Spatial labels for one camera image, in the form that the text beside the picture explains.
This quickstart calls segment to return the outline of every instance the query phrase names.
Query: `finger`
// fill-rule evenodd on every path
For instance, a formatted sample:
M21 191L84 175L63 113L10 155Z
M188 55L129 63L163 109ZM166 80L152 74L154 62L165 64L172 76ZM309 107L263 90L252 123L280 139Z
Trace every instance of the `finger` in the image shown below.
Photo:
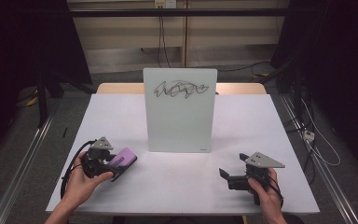
M278 186L277 186L277 183L278 183L278 175L277 175L276 171L275 171L274 169L272 169L272 168L268 168L268 172L269 172L270 178L274 180L274 181L270 181L270 184L271 184L273 187L277 188L277 187L278 187Z
M250 193L250 194L255 194L255 191L252 190L252 189L248 189L248 193Z
M82 152L80 152L80 154L77 155L77 157L76 157L76 159L74 161L74 167L81 164L80 159L84 156L85 153L86 153L86 151L82 151Z
M260 183L257 182L257 180L250 177L248 179L248 183L252 187L252 189L258 194L260 200L267 199L268 195L266 191L263 189Z
M105 172L103 174L100 174L96 177L93 178L93 182L96 184L96 185L99 185L101 184L102 182L104 182L105 180L108 180L110 178L112 178L113 176L113 173L112 172Z

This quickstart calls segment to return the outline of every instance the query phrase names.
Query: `black scribble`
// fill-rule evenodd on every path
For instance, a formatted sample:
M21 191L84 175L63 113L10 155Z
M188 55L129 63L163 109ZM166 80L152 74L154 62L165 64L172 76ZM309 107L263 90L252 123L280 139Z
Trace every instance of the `black scribble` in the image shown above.
M203 84L197 86L196 84L187 81L177 80L169 84L167 84L167 81L163 81L161 84L159 84L156 87L154 93L156 94L157 97L159 97L162 93L174 97L180 92L184 92L186 94L185 98L187 99L191 94L195 92L201 94L207 91L208 89L209 87Z

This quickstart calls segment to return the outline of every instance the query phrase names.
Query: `gray floor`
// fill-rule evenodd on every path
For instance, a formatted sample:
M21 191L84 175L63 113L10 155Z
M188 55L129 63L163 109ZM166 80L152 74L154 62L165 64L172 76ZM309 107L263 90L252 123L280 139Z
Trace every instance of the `gray floor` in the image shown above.
M241 68L248 63L236 63L236 60L242 59L241 51L228 48L227 53L231 51L230 57L232 61L227 62L229 57L222 58L220 63L216 63L215 66L220 70L228 68ZM149 52L155 52L154 49L147 49ZM178 58L178 50L175 51L174 57ZM129 63L134 57L133 54L138 54L138 49L127 52L129 56L128 60L120 59L121 61L112 60L112 64L117 64L118 69L112 73L111 68L101 65L100 71L104 71L102 74L92 74L94 80L94 86L98 86L99 83L109 81L142 81L141 71L138 67L144 66L145 61L133 61ZM93 66L98 66L98 60L96 56L91 57L88 55L89 63ZM158 66L156 63L156 54L150 56L155 61L150 66ZM210 55L209 57L199 56L198 61L195 64L200 66L212 65L216 61L210 58L218 58L218 55ZM265 54L263 57L256 57L260 61L268 61L269 56ZM125 72L122 69L127 64L127 70ZM219 72L220 82L248 82L250 80L255 81L257 77L252 77L251 74L264 74L271 71L271 68L266 64L260 64L252 69L243 69L236 72ZM62 99L48 98L49 111L52 111L56 105L58 106L57 113L54 115L53 122L49 127L45 140L41 144L38 153L35 155L32 169L26 174L24 182L21 186L21 190L16 195L16 201L12 204L11 210L6 216L7 223L43 223L48 217L45 209L49 200L49 197L55 187L55 179L59 176L62 169L62 165L66 160L66 156L73 144L76 137L77 129L83 118L84 112L87 108L90 96L86 93L78 91L70 86L63 85L65 89L65 95ZM290 120L287 110L282 102L282 96L276 92L275 83L270 81L265 85L268 94L276 105L277 111L281 117L282 123ZM313 105L315 111L315 122L318 129L328 139L331 145L337 150L341 158L341 164L339 166L330 166L330 170L336 178L338 184L342 187L343 193L348 197L350 204L352 205L356 216L358 217L358 161L352 156L351 151L346 146L345 142L335 135L332 130L332 126L329 119L325 117L322 109L318 108L317 102ZM16 174L16 171L21 164L21 160L27 152L28 146L31 145L34 135L37 131L36 126L38 124L38 108L37 105L24 107L19 109L13 123L9 128L7 135L2 140L0 145L0 200L6 192L8 185L12 177ZM287 130L293 129L294 126L286 127ZM303 142L299 138L297 132L288 133L288 137L292 143L292 146L297 154L297 157L301 164L305 163L308 152L304 147ZM319 134L316 136L317 147L320 149L324 158L328 161L335 161L336 155L332 152L329 145L321 138ZM309 164L306 176L312 175L311 164ZM337 209L337 202L331 196L328 187L324 183L322 176L318 171L315 172L315 180L310 185L315 199L320 206L321 213L317 215L309 215L301 217L306 223L349 223L346 222L341 215L341 212ZM75 223L110 223L111 217L90 217L90 216L74 216L71 219ZM260 216L248 217L249 223L263 223ZM127 223L166 223L167 219L163 217L132 217L127 220ZM190 219L179 218L170 223L190 223ZM231 219L226 217L220 218L199 218L197 223L233 223Z

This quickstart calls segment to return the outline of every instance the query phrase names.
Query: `human hand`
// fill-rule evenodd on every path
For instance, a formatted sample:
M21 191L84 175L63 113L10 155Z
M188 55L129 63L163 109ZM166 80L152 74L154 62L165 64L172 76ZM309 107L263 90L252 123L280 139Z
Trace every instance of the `human hand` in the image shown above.
M73 211L84 203L99 184L113 176L112 172L106 172L94 178L87 177L83 172L80 158L85 152L80 153L74 162L74 169L69 176L68 185L62 200L57 204L53 213L45 224L65 224Z
M270 184L277 189L278 188L278 179L277 173L274 169L268 168L269 175L271 177ZM280 196L271 188L264 190L260 183L258 183L255 179L248 179L249 185L252 189L258 194L260 199L261 213L268 224L283 224L286 221L283 218L282 210L281 210L281 198Z
M83 172L80 161L85 153L86 152L80 153L75 159L74 168L62 198L62 203L65 203L73 209L76 209L79 205L84 203L99 184L113 176L112 172L106 172L94 178L87 177Z

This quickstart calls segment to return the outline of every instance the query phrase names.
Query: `white table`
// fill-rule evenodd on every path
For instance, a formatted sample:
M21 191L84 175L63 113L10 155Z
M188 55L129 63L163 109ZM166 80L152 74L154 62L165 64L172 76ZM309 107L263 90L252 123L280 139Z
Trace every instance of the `white table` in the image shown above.
M218 95L211 153L157 153L147 149L145 98L142 94L95 94L79 128L62 175L76 151L106 136L117 153L130 147L138 161L116 182L102 183L77 213L109 216L233 216L260 213L253 196L229 190L218 168L244 175L239 154L262 152L286 165L276 169L284 197L283 212L318 213L269 95ZM60 201L61 180L47 211Z

